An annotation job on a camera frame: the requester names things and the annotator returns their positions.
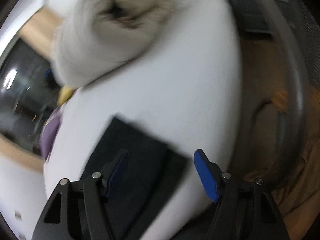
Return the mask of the beige rolled duvet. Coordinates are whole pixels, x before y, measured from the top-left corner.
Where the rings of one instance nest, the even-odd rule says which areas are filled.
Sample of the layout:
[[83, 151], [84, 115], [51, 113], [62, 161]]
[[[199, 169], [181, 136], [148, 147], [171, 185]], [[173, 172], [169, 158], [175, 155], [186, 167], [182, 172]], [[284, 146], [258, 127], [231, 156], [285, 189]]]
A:
[[56, 82], [84, 87], [139, 57], [173, 7], [174, 0], [76, 0], [54, 36]]

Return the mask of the brown wooden chair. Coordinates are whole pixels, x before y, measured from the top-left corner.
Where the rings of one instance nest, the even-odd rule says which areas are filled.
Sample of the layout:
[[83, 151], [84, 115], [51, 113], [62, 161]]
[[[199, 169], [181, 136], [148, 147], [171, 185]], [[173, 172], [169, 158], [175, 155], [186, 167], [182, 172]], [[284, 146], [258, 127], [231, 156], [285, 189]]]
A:
[[[240, 131], [229, 166], [245, 179], [264, 175], [279, 155], [287, 128], [285, 67], [272, 41], [241, 40]], [[319, 91], [310, 88], [308, 133], [292, 176], [272, 195], [291, 239], [319, 239]]]

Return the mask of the white bed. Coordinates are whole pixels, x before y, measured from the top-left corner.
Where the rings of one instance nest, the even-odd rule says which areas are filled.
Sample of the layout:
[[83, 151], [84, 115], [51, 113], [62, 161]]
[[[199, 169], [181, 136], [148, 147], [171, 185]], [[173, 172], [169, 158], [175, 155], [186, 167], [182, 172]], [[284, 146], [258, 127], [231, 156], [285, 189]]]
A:
[[115, 114], [192, 157], [203, 149], [225, 170], [239, 124], [241, 56], [228, 0], [178, 0], [155, 44], [67, 102], [51, 156], [39, 172], [1, 150], [1, 213], [30, 239], [62, 178], [80, 177]]

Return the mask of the black pants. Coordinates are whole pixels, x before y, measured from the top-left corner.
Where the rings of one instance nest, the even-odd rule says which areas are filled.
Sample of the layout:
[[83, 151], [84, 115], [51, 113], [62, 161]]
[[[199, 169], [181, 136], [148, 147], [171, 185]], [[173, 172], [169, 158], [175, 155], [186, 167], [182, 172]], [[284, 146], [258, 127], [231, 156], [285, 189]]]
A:
[[[128, 166], [116, 194], [106, 198], [101, 172], [121, 149], [129, 154]], [[165, 143], [114, 117], [80, 178], [82, 238], [140, 239], [170, 199], [187, 164], [187, 158]]]

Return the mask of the yellow cushion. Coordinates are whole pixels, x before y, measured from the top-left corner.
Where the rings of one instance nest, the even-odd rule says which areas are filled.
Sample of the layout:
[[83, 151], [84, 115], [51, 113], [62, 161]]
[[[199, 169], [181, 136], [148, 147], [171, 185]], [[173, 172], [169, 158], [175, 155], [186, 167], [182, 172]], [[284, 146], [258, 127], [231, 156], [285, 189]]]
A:
[[67, 102], [72, 97], [74, 92], [75, 92], [74, 89], [71, 89], [68, 86], [63, 86], [59, 90], [59, 95], [58, 95], [58, 98], [57, 98], [57, 105], [58, 106], [62, 106], [65, 102]]

